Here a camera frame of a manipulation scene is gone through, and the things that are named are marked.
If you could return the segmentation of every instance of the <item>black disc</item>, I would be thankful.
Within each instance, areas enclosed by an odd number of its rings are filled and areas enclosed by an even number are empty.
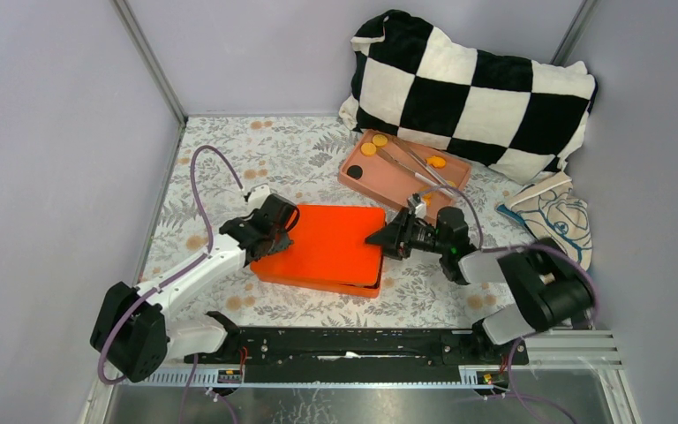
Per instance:
[[[352,165],[347,169],[347,175],[355,179],[362,178],[362,168],[357,165]]]

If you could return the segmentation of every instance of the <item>black and white checkered pillow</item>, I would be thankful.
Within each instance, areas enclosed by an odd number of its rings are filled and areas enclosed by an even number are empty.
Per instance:
[[[480,162],[525,184],[562,170],[581,147],[596,81],[568,68],[454,44],[403,11],[367,21],[351,40],[352,95],[339,115]]]

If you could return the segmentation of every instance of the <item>pink tray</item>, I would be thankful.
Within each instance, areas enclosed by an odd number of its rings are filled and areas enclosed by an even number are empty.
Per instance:
[[[360,146],[363,143],[371,142],[373,136],[380,133],[382,132],[370,130],[365,132],[365,135],[363,135],[359,143],[350,152],[350,156],[342,164],[342,168],[339,169],[339,182],[371,199],[399,210],[402,206],[407,206],[407,198],[409,196],[426,188],[427,185],[409,173],[400,170],[398,166],[388,163],[378,155],[365,156],[362,154]],[[388,137],[388,144],[382,148],[386,153],[432,181],[435,180],[424,168],[414,162],[409,155],[392,142],[391,139],[396,137],[388,134],[383,135]],[[409,143],[409,146],[423,160],[432,155],[445,158],[446,166],[436,170],[446,180],[453,181],[459,189],[463,190],[471,174],[471,166],[468,163],[434,148],[428,148],[415,143]],[[347,169],[352,165],[362,168],[363,174],[359,179],[347,175]],[[446,194],[435,192],[430,200],[430,206],[427,208],[426,221],[435,223],[438,211],[443,207],[450,206],[452,203],[453,200]]]

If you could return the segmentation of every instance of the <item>metal floor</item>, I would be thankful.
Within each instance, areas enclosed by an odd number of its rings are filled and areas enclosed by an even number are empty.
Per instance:
[[[590,371],[517,371],[524,394],[548,398],[572,413],[580,424],[611,423],[599,379]],[[177,423],[181,388],[120,385],[110,403],[106,424]],[[460,402],[475,398],[471,390],[452,389],[248,389],[228,400],[241,424],[250,423],[537,423],[516,399]],[[535,405],[550,422],[569,420]],[[230,423],[222,402],[201,388],[190,389],[186,424]]]

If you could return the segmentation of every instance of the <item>table surface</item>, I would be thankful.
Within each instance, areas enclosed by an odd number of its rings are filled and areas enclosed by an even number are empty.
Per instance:
[[[196,147],[211,144],[221,149],[246,189],[269,183],[272,190],[297,203],[379,206],[336,179],[357,136],[337,117],[190,118],[140,279],[164,272],[207,243],[189,182]],[[200,155],[196,175],[215,228],[250,212],[218,157],[206,152]],[[465,192],[483,224],[485,246],[532,240],[523,227],[495,211],[498,202],[520,189],[502,175],[472,164]],[[456,205],[464,210],[472,240],[476,240],[470,210],[461,200]],[[395,214],[384,209],[387,219]],[[238,325],[467,328],[513,302],[505,284],[450,283],[434,254],[416,252],[405,261],[385,261],[381,281],[380,296],[367,299],[263,283],[243,269],[212,284],[176,319],[222,311]]]
[[[577,422],[611,423],[600,379],[591,370],[516,371],[523,393],[543,397],[565,408]],[[183,389],[120,385],[105,424],[177,422]],[[227,399],[241,423],[540,423],[517,399],[478,397],[456,389],[252,389],[242,388]],[[553,423],[569,422],[551,407],[531,404]],[[222,401],[213,403],[202,388],[190,389],[185,401],[186,424],[231,422]]]

